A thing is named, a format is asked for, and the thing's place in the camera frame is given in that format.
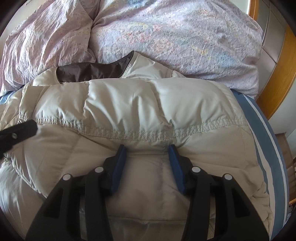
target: blue clamp jaw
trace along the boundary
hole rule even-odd
[[[269,241],[254,206],[230,174],[212,176],[180,156],[175,145],[168,149],[179,192],[191,198],[182,241],[206,241],[210,196],[215,196],[215,236],[208,241]]]

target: wooden furniture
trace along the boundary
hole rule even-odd
[[[256,103],[269,120],[288,94],[296,76],[296,36],[287,26],[278,63]]]
[[[253,18],[255,21],[258,19],[258,11],[259,11],[259,0],[251,0],[250,8],[249,8],[249,16]]]
[[[295,172],[295,164],[292,158],[292,154],[290,151],[290,147],[288,145],[287,139],[285,137],[285,133],[276,134],[276,138],[279,142],[280,148],[283,152],[288,180],[289,180],[289,194],[290,200],[289,204],[296,203],[296,172]]]

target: white wall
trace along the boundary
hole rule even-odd
[[[234,3],[238,8],[249,14],[249,7],[250,7],[250,1],[251,0],[230,0],[232,3]]]
[[[296,81],[286,98],[269,119],[275,134],[286,133],[293,158],[296,157]]]

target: black clamp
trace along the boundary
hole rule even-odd
[[[168,153],[178,190],[191,197],[182,241],[207,240],[211,194],[215,194],[216,221],[215,236],[208,241],[269,241],[257,211],[230,174],[207,174],[180,156],[175,145]]]
[[[51,191],[38,211],[27,241],[83,241],[80,238],[79,205],[85,195],[85,219],[88,241],[113,241],[105,197],[118,189],[126,148],[120,145],[117,154],[87,175],[72,177],[65,174]]]
[[[15,144],[35,136],[36,133],[37,124],[34,120],[29,120],[0,131],[0,159]]]

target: bed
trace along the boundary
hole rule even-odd
[[[7,15],[6,21],[2,22],[2,25],[5,25],[8,22],[8,19],[13,16],[23,3],[24,1],[16,3],[12,12]],[[252,18],[256,19],[258,15],[258,1],[244,1],[244,3],[238,1],[238,3],[240,4],[239,7],[244,10],[244,12],[249,13]],[[17,25],[19,20],[23,20],[23,17],[24,16],[19,19],[15,18],[16,23],[14,24]],[[16,90],[7,92],[1,97],[0,104],[5,103],[15,92]],[[258,163],[261,166],[264,181],[267,184],[267,192],[270,196],[270,207],[275,218],[271,235],[271,239],[273,239],[286,223],[287,206],[289,201],[289,193],[287,191],[287,172],[283,155],[265,115],[256,102],[248,97],[248,95],[252,95],[249,93],[240,93],[235,90],[233,90],[233,94],[242,108],[254,136]]]

